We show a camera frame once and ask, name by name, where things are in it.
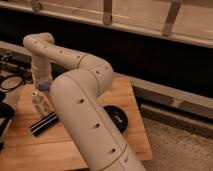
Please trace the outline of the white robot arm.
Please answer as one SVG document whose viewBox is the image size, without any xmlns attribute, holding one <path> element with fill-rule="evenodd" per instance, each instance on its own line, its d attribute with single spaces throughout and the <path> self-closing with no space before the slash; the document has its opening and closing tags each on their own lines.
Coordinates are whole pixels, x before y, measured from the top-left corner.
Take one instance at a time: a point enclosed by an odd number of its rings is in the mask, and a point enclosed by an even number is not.
<svg viewBox="0 0 213 171">
<path fill-rule="evenodd" d="M 98 102 L 112 84 L 104 59 L 57 46 L 49 33 L 30 34 L 24 47 L 42 66 L 54 61 L 67 71 L 54 79 L 50 99 L 91 171 L 146 171 L 135 152 Z"/>
</svg>

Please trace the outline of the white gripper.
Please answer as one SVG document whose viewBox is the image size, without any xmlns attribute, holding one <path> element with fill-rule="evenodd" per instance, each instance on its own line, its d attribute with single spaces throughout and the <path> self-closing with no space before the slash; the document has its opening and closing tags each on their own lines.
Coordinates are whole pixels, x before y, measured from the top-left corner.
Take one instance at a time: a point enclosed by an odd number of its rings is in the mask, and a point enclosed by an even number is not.
<svg viewBox="0 0 213 171">
<path fill-rule="evenodd" d="M 48 60 L 32 61 L 31 62 L 31 71 L 33 76 L 33 83 L 37 88 L 37 82 L 41 79 L 48 79 L 50 85 L 53 81 L 52 79 L 52 69 L 51 64 Z"/>
</svg>

